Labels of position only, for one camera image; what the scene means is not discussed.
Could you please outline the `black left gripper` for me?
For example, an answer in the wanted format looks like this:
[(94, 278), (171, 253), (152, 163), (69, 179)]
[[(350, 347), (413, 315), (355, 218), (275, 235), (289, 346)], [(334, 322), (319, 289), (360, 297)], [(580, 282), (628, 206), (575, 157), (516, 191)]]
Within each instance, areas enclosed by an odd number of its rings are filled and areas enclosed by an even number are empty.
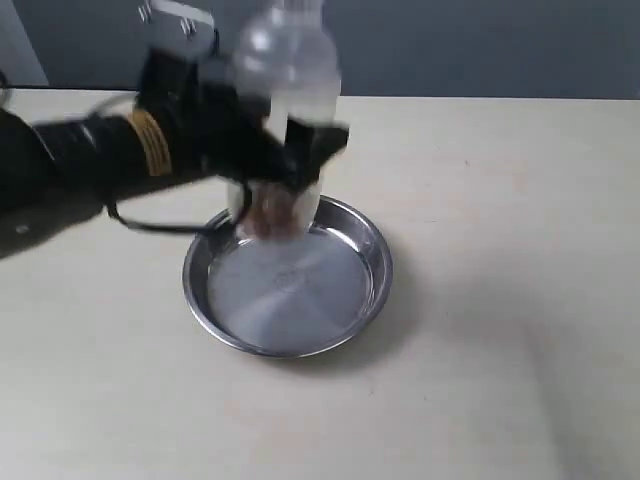
[(218, 176), (235, 183), (264, 181), (302, 193), (347, 146), (349, 127), (289, 116), (284, 142), (266, 128), (271, 99), (240, 94), (226, 78), (224, 59), (202, 79), (199, 63), (161, 48), (149, 50), (137, 108), (157, 122), (172, 175)]

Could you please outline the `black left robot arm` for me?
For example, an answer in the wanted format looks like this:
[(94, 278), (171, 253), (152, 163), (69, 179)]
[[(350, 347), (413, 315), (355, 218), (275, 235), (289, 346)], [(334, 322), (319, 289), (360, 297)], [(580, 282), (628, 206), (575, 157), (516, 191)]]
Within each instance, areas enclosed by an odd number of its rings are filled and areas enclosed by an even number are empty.
[(256, 215), (261, 186), (276, 192), (280, 232), (294, 202), (347, 145), (347, 126), (287, 121), (283, 139), (266, 126), (268, 98), (242, 96), (225, 79), (204, 80), (197, 61), (150, 50), (126, 114), (28, 123), (1, 114), (1, 254), (37, 247), (107, 214), (120, 202), (210, 177), (240, 189), (233, 226)]

